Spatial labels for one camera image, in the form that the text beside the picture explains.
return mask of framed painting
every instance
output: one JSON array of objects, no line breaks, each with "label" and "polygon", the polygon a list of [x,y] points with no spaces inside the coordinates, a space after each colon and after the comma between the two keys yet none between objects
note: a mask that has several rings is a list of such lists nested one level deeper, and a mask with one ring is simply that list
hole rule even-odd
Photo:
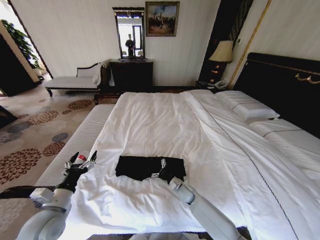
[{"label": "framed painting", "polygon": [[146,36],[176,36],[179,4],[179,1],[146,1]]}]

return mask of nightstand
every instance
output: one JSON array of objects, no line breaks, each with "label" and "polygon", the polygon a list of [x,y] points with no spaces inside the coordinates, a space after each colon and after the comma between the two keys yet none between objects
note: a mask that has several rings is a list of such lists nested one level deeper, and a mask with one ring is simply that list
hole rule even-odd
[{"label": "nightstand", "polygon": [[214,87],[214,88],[208,88],[208,87],[211,87],[211,86],[209,86],[206,82],[203,82],[203,81],[201,81],[201,82],[196,81],[196,82],[195,82],[195,88],[196,88],[196,89],[210,90],[210,92],[212,92],[213,94],[216,94],[216,93],[218,93],[218,92],[222,92],[222,91],[228,90],[228,89],[226,89],[226,88],[219,89],[219,88],[217,88],[217,87]]},{"label": "nightstand", "polygon": [[95,94],[94,95],[94,103],[95,105],[99,104],[99,100],[102,99],[118,99],[120,98],[122,93],[104,93],[104,94]]}]

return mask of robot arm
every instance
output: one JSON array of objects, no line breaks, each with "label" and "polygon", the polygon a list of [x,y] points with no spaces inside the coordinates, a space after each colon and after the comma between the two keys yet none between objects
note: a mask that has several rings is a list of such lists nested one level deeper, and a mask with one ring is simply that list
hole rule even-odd
[{"label": "robot arm", "polygon": [[169,185],[178,198],[189,205],[193,216],[213,239],[245,240],[227,216],[190,186],[176,177]]},{"label": "robot arm", "polygon": [[21,228],[17,240],[56,240],[66,227],[71,209],[71,196],[76,191],[79,177],[94,167],[97,152],[84,164],[74,164],[76,153],[65,164],[66,177],[52,193],[47,188],[36,188],[30,195],[38,196],[43,210],[33,215]]}]

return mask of white bedsheet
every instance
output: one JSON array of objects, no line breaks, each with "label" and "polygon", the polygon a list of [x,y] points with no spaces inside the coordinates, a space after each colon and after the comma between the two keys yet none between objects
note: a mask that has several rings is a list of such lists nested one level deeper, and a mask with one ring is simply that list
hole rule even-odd
[{"label": "white bedsheet", "polygon": [[95,150],[61,239],[204,231],[164,181],[116,177],[120,155],[184,159],[186,182],[252,239],[320,236],[318,187],[209,91],[123,94]]},{"label": "white bedsheet", "polygon": [[250,127],[320,186],[320,139],[284,119],[257,121]]}]

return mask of telephone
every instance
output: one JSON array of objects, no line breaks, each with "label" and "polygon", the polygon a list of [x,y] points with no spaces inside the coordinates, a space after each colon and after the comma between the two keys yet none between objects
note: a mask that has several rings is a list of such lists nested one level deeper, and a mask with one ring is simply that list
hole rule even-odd
[{"label": "telephone", "polygon": [[214,86],[217,89],[225,89],[227,87],[227,84],[224,81],[218,81],[217,83],[214,84]]}]

